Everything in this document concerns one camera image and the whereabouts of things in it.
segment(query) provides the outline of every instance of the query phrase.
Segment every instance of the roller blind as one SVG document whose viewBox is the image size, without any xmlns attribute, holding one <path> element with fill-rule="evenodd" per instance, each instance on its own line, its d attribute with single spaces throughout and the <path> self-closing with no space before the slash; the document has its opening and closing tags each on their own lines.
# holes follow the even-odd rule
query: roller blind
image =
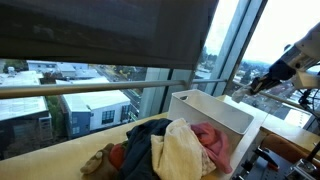
<svg viewBox="0 0 320 180">
<path fill-rule="evenodd" d="M 217 0 L 0 0 L 0 58 L 193 69 Z"/>
</svg>

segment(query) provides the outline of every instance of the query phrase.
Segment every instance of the dark blue cloth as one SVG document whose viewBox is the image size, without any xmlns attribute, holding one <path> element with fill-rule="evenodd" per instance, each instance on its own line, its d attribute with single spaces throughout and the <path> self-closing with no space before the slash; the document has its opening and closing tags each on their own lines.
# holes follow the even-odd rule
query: dark blue cloth
<svg viewBox="0 0 320 180">
<path fill-rule="evenodd" d="M 163 136 L 171 122 L 168 119 L 150 120 L 127 132 L 128 145 L 118 179 L 160 179 L 152 168 L 151 135 Z"/>
</svg>

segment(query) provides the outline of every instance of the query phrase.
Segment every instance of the laundry pile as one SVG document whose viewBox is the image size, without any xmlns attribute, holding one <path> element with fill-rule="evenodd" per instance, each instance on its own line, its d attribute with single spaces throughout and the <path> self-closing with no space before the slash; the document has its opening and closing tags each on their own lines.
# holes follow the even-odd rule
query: laundry pile
<svg viewBox="0 0 320 180">
<path fill-rule="evenodd" d="M 231 173 L 226 134 L 204 122 L 150 120 L 108 144 L 80 169 L 84 179 L 198 180 L 216 168 Z"/>
</svg>

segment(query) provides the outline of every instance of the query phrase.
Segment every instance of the white towel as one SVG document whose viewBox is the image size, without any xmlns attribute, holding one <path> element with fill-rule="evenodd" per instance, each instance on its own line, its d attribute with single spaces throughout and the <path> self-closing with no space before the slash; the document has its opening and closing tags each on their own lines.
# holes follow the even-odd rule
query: white towel
<svg viewBox="0 0 320 180">
<path fill-rule="evenodd" d="M 164 136 L 152 135 L 151 146 L 153 170 L 162 180 L 201 179 L 203 147 L 184 119 L 170 123 Z M 211 171 L 212 164 L 205 172 Z"/>
</svg>

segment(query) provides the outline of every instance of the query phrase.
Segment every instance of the pink cloth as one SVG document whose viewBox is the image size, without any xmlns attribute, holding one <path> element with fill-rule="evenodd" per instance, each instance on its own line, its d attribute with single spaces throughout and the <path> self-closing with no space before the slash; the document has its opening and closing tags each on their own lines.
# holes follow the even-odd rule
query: pink cloth
<svg viewBox="0 0 320 180">
<path fill-rule="evenodd" d="M 227 135 L 207 122 L 191 124 L 191 129 L 202 146 L 206 148 L 209 158 L 216 164 L 217 168 L 226 174 L 231 173 Z"/>
</svg>

